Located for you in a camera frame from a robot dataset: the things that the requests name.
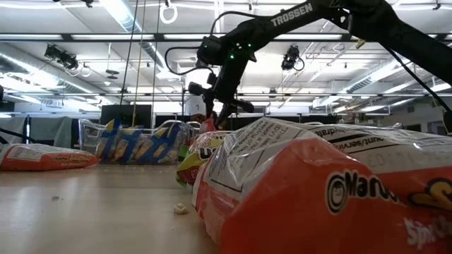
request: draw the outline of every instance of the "trossen logo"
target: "trossen logo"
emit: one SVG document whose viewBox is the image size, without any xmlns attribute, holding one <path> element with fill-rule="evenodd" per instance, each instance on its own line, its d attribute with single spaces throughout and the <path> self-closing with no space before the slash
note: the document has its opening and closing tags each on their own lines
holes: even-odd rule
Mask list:
<svg viewBox="0 0 452 254">
<path fill-rule="evenodd" d="M 293 11 L 289 11 L 288 13 L 284 13 L 284 14 L 272 19 L 271 22 L 273 22 L 274 26 L 279 26 L 283 23 L 286 23 L 289 20 L 303 16 L 304 14 L 309 13 L 311 11 L 313 11 L 312 5 L 310 3 L 305 4 L 299 8 L 296 8 Z"/>
</svg>

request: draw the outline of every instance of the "food crumb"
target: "food crumb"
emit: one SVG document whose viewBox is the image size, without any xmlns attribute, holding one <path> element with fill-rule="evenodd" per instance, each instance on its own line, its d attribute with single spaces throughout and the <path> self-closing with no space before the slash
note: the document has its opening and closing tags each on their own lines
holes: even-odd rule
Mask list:
<svg viewBox="0 0 452 254">
<path fill-rule="evenodd" d="M 189 213 L 189 211 L 187 210 L 184 204 L 179 203 L 177 205 L 174 205 L 174 213 L 177 215 L 184 215 Z"/>
</svg>

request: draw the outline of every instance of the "black robotic arm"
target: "black robotic arm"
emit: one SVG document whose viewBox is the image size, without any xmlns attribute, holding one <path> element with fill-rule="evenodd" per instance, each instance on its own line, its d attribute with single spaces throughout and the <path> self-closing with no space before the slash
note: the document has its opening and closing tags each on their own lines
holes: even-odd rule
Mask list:
<svg viewBox="0 0 452 254">
<path fill-rule="evenodd" d="M 207 116 L 213 110 L 214 99 L 223 103 L 215 124 L 227 118 L 237 107 L 252 112 L 252 104 L 234 99 L 234 94 L 248 61 L 256 61 L 254 52 L 278 35 L 322 18 L 348 30 L 351 35 L 379 42 L 389 52 L 398 52 L 452 84 L 452 49 L 401 21 L 386 1 L 309 0 L 274 16 L 247 20 L 222 37 L 204 37 L 197 51 L 198 60 L 222 68 L 218 77 L 209 76 L 208 83 L 212 88 L 203 89 L 193 83 L 189 92 L 204 96 Z M 438 99 L 433 91 L 424 87 Z"/>
</svg>

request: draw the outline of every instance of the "ceiling-mounted camera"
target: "ceiling-mounted camera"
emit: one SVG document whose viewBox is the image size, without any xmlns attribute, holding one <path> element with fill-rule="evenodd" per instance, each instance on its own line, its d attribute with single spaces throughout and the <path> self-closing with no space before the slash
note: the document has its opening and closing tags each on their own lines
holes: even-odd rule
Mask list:
<svg viewBox="0 0 452 254">
<path fill-rule="evenodd" d="M 61 0 L 52 0 L 52 1 L 54 1 L 55 3 L 58 3 Z M 94 0 L 80 0 L 80 1 L 85 2 L 86 6 L 88 8 L 92 8 L 93 7 L 91 4 L 94 2 Z"/>
<path fill-rule="evenodd" d="M 67 52 L 57 49 L 54 45 L 48 45 L 44 56 L 51 60 L 56 60 L 58 64 L 62 64 L 64 68 L 76 70 L 78 61 L 76 55 L 70 55 Z"/>
<path fill-rule="evenodd" d="M 301 61 L 303 63 L 303 67 L 300 69 L 295 68 L 297 62 Z M 290 71 L 295 69 L 296 71 L 301 71 L 304 69 L 304 61 L 299 57 L 299 49 L 297 45 L 291 45 L 287 50 L 287 53 L 284 55 L 284 59 L 282 60 L 281 68 L 284 71 Z"/>
</svg>

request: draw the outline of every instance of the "wooden table surface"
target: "wooden table surface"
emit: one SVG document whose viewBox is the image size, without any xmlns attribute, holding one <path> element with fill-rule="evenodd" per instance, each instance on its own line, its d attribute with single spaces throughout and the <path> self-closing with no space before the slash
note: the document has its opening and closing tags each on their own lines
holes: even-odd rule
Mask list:
<svg viewBox="0 0 452 254">
<path fill-rule="evenodd" d="M 219 253 L 175 171 L 0 171 L 0 253 Z M 188 214 L 173 213 L 179 202 Z"/>
</svg>

